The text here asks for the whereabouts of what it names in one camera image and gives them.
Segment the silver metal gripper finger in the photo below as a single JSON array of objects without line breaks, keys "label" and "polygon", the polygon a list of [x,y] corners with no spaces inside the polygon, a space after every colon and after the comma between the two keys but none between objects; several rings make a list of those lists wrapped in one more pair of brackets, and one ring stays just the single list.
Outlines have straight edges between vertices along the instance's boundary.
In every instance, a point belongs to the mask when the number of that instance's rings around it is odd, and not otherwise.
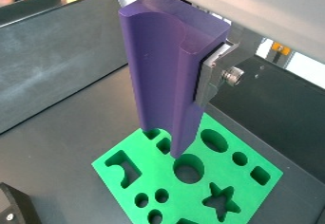
[{"label": "silver metal gripper finger", "polygon": [[236,86],[244,75],[237,65],[249,59],[260,47],[262,36],[233,23],[226,41],[202,60],[194,101],[205,107],[224,83]]}]

